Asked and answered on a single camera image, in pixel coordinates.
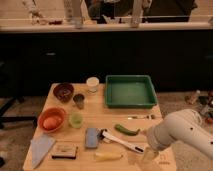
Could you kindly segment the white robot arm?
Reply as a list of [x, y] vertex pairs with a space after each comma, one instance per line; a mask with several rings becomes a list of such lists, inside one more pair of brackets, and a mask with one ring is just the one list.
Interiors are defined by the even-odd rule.
[[163, 151], [173, 143], [181, 141], [198, 150], [201, 155], [192, 155], [188, 151], [178, 154], [178, 168], [184, 171], [195, 167], [195, 162], [201, 160], [213, 164], [213, 134], [201, 127], [202, 118], [192, 109], [172, 112], [157, 125], [144, 130], [149, 146], [155, 151]]

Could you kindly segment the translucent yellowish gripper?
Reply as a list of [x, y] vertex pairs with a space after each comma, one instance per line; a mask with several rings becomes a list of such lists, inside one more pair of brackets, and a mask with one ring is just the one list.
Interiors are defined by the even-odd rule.
[[141, 171], [154, 171], [156, 169], [154, 159], [158, 155], [158, 151], [153, 150], [151, 147], [146, 147], [143, 156], [138, 160], [138, 166]]

